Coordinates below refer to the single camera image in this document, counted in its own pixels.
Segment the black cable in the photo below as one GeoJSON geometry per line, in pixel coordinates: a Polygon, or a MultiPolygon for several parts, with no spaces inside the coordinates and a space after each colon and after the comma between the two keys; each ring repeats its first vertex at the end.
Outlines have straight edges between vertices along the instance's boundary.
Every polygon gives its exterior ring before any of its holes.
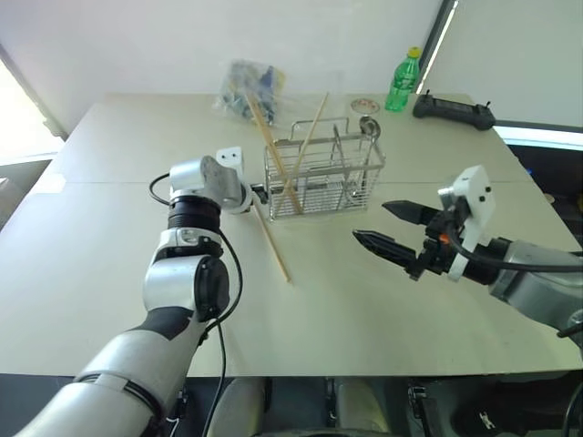
{"type": "Polygon", "coordinates": [[[219,341],[220,341],[220,354],[222,355],[222,368],[220,370],[220,379],[219,379],[219,386],[217,387],[217,391],[215,392],[215,397],[212,400],[212,404],[210,406],[209,414],[207,414],[207,420],[204,422],[204,429],[202,431],[202,437],[207,437],[209,433],[210,423],[212,422],[212,416],[217,409],[217,405],[219,403],[220,395],[222,393],[222,387],[225,383],[225,373],[227,372],[227,352],[225,351],[225,339],[222,336],[222,327],[220,326],[220,321],[216,320],[215,325],[217,330],[219,331],[219,341]]]}
{"type": "MultiPolygon", "coordinates": [[[[158,196],[154,192],[154,187],[156,186],[156,184],[158,182],[160,182],[164,178],[167,178],[168,176],[170,176],[169,173],[166,173],[164,175],[160,175],[157,178],[153,179],[149,183],[149,186],[148,186],[149,195],[157,202],[159,202],[163,205],[166,205],[166,206],[169,206],[170,203],[167,200],[158,196]]],[[[239,305],[240,297],[243,294],[243,271],[242,271],[242,268],[240,266],[239,257],[237,257],[237,253],[235,252],[235,249],[232,247],[229,239],[227,239],[227,236],[222,232],[222,230],[219,229],[218,233],[219,233],[220,237],[222,238],[222,240],[225,242],[225,245],[229,249],[229,253],[232,256],[233,261],[235,262],[235,267],[237,268],[237,276],[239,279],[239,290],[237,291],[237,296],[235,296],[235,300],[230,305],[230,307],[225,312],[223,312],[222,315],[220,315],[217,319],[215,319],[215,321],[213,321],[209,326],[207,326],[207,328],[204,330],[204,333],[201,337],[202,339],[206,338],[208,336],[210,330],[217,327],[217,330],[219,331],[220,353],[222,356],[219,386],[217,387],[217,391],[215,392],[215,397],[214,397],[212,404],[210,406],[209,414],[207,415],[207,420],[205,421],[204,429],[202,431],[202,437],[206,437],[207,434],[209,433],[209,427],[210,427],[210,423],[212,422],[212,416],[214,415],[215,410],[217,409],[217,405],[219,403],[219,399],[220,399],[220,396],[222,394],[222,389],[223,389],[223,386],[225,383],[225,373],[227,372],[227,352],[225,351],[225,339],[223,337],[222,327],[220,324],[223,321],[225,321],[232,314],[233,311],[235,311],[235,309],[239,305]]]]}
{"type": "Polygon", "coordinates": [[[220,323],[225,321],[232,314],[232,312],[235,311],[237,305],[239,305],[240,297],[243,294],[243,271],[240,267],[240,262],[239,258],[237,257],[237,253],[235,253],[235,249],[231,246],[229,240],[227,239],[227,236],[220,229],[219,235],[225,242],[225,245],[227,246],[227,249],[229,249],[233,261],[235,262],[235,267],[237,268],[237,277],[239,279],[239,290],[237,291],[237,296],[235,296],[235,300],[230,305],[230,307],[225,312],[223,312],[215,321],[213,321],[209,326],[207,326],[207,329],[205,329],[206,334],[208,334],[210,330],[212,330],[215,326],[218,326],[220,323]]]}
{"type": "Polygon", "coordinates": [[[561,437],[568,437],[569,428],[571,426],[571,420],[573,419],[573,414],[575,409],[575,404],[580,400],[583,395],[583,384],[579,384],[571,401],[568,403],[567,411],[565,412],[565,419],[563,419],[563,428],[561,429],[561,437]]]}
{"type": "Polygon", "coordinates": [[[154,192],[154,187],[156,186],[156,184],[158,184],[162,179],[167,178],[168,176],[170,176],[169,173],[164,173],[163,175],[158,176],[157,178],[155,178],[154,180],[152,180],[149,183],[148,186],[148,191],[149,191],[149,195],[151,198],[153,198],[154,200],[156,200],[157,202],[161,203],[162,205],[166,205],[169,206],[170,202],[168,202],[167,200],[161,198],[158,194],[156,194],[154,192]]]}
{"type": "Polygon", "coordinates": [[[573,273],[581,271],[583,267],[581,266],[550,266],[547,264],[520,264],[516,262],[504,262],[499,259],[493,259],[490,257],[485,257],[474,252],[470,252],[460,242],[455,231],[454,222],[449,222],[445,227],[445,233],[449,238],[449,243],[452,248],[459,253],[462,257],[468,258],[477,264],[484,264],[495,269],[502,270],[516,270],[516,271],[546,271],[555,273],[573,273]]]}

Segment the plastic bag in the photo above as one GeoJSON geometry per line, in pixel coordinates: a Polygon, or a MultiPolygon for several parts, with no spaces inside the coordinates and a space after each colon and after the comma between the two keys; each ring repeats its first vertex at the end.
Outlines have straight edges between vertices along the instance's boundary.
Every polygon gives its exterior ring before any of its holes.
{"type": "Polygon", "coordinates": [[[278,110],[278,97],[284,75],[274,66],[238,59],[230,64],[229,72],[220,87],[214,104],[224,115],[252,120],[247,95],[257,99],[263,117],[272,125],[278,110]]]}

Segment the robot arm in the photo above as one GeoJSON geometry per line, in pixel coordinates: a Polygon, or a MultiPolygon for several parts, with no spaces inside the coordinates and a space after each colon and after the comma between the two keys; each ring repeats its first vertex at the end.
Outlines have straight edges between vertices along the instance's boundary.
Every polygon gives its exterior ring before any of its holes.
{"type": "Polygon", "coordinates": [[[419,256],[378,232],[353,234],[375,255],[404,267],[411,279],[418,280],[428,269],[445,272],[452,280],[464,276],[487,285],[492,296],[583,348],[583,259],[525,241],[486,238],[495,202],[481,166],[465,170],[439,195],[444,210],[408,200],[383,204],[399,219],[425,225],[419,256]]]}
{"type": "Polygon", "coordinates": [[[220,212],[251,203],[235,168],[211,157],[172,168],[168,228],[143,289],[146,319],[110,341],[19,437],[158,435],[208,322],[229,304],[220,212]]]}

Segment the white wall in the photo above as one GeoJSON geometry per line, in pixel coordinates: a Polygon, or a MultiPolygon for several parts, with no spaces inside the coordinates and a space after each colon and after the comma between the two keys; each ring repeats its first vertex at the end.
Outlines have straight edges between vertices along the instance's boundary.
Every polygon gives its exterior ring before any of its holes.
{"type": "Polygon", "coordinates": [[[107,91],[215,93],[232,58],[278,66],[290,90],[342,72],[346,92],[385,92],[440,3],[2,0],[0,44],[70,131],[107,91]]]}
{"type": "Polygon", "coordinates": [[[583,1],[460,0],[425,88],[496,118],[583,125],[583,1]]]}

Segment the bottle cap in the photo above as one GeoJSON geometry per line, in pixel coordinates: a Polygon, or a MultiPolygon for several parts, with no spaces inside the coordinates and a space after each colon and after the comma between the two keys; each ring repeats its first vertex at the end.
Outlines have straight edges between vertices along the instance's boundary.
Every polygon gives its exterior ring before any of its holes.
{"type": "Polygon", "coordinates": [[[421,55],[421,49],[419,47],[411,47],[407,55],[413,59],[417,59],[421,55]]]}

